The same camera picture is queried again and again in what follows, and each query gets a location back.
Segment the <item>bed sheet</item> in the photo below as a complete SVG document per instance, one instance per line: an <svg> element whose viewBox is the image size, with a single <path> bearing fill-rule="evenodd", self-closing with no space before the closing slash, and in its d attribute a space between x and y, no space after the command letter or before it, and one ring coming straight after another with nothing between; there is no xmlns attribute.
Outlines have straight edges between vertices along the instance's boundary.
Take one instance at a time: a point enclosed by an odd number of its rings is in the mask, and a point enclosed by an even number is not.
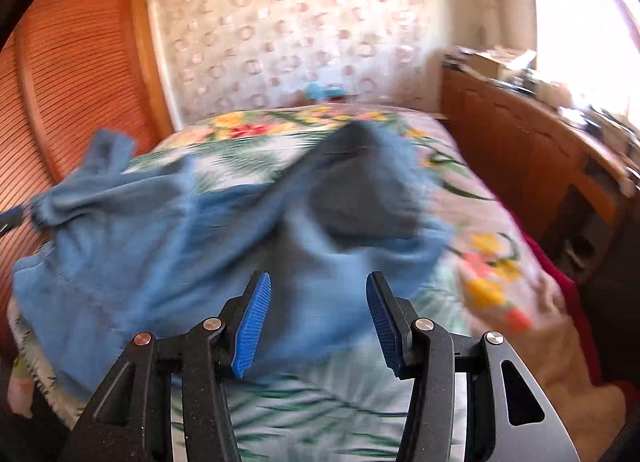
<svg viewBox="0 0 640 462"><path fill-rule="evenodd" d="M422 166L438 181L430 210L455 228L434 278L414 301L419 312L453 332L468 327L477 335L503 332L550 397L583 461L597 460L622 425L622 396L590 386L558 286L508 212L466 166L451 136L428 114L359 104L233 112L177 132L130 167L151 168L193 153L200 191L270 182L353 119L375 121L411 140ZM61 395L15 302L9 314L20 351L71 426L82 403ZM351 352L283 374L268 387L229 392L244 460L393 459L409 399L410 384L396 381L386 369L375 336ZM174 447L181 442L179 403L175 395ZM463 459L465 406L465 381L457 378L452 460ZM585 416L591 417L588 424Z"/></svg>

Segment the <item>circle pattern on wallpaper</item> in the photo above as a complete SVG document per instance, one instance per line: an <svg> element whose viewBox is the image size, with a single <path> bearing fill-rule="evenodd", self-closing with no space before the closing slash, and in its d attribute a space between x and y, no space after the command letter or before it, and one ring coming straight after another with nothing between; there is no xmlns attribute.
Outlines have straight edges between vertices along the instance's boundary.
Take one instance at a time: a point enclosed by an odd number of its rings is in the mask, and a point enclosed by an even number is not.
<svg viewBox="0 0 640 462"><path fill-rule="evenodd" d="M309 82L424 109L430 0L151 0L185 123L303 102Z"/></svg>

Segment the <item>bright window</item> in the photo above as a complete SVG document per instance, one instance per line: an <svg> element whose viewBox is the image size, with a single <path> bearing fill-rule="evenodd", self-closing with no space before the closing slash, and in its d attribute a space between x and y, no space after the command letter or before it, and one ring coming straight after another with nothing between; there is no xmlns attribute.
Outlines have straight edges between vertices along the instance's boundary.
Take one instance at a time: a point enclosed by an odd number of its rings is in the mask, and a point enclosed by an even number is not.
<svg viewBox="0 0 640 462"><path fill-rule="evenodd" d="M538 69L640 128L640 52L615 0L537 0Z"/></svg>

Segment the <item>blue gripper pad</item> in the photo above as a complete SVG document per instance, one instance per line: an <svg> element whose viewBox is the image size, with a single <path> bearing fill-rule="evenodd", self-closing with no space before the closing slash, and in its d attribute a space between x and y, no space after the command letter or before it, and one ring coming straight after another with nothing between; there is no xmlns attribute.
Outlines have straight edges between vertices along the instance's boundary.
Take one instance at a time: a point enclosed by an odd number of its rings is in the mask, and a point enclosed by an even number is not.
<svg viewBox="0 0 640 462"><path fill-rule="evenodd" d="M382 353L385 356L386 366L394 371L396 377L400 377L401 371L404 369L402 337L386 304L383 290L384 288L380 287L373 272L367 276L367 304L373 325L376 327Z"/></svg>
<svg viewBox="0 0 640 462"><path fill-rule="evenodd" d="M254 360L255 348L260 339L260 332L270 301L271 278L268 273L264 272L258 279L254 294L236 334L236 355L231 369L237 378L244 375L245 370L251 366Z"/></svg>

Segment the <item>metal bolt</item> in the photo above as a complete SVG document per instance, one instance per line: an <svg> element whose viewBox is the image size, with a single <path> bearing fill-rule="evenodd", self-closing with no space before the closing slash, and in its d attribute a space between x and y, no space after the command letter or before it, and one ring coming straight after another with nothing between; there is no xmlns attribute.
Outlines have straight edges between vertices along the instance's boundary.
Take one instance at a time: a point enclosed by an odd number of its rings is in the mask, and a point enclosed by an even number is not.
<svg viewBox="0 0 640 462"><path fill-rule="evenodd" d="M492 345L501 345L504 341L504 337L499 332L487 332L485 337Z"/></svg>
<svg viewBox="0 0 640 462"><path fill-rule="evenodd" d="M217 317L210 317L209 319L206 319L204 321L202 326L206 330L218 330L220 327L222 327L222 321L220 321Z"/></svg>
<svg viewBox="0 0 640 462"><path fill-rule="evenodd" d="M133 342L139 347L148 345L149 341L151 341L151 334L149 332L141 332L133 338Z"/></svg>
<svg viewBox="0 0 640 462"><path fill-rule="evenodd" d="M418 330L424 330L425 332L433 330L433 321L425 317L415 320L415 327Z"/></svg>

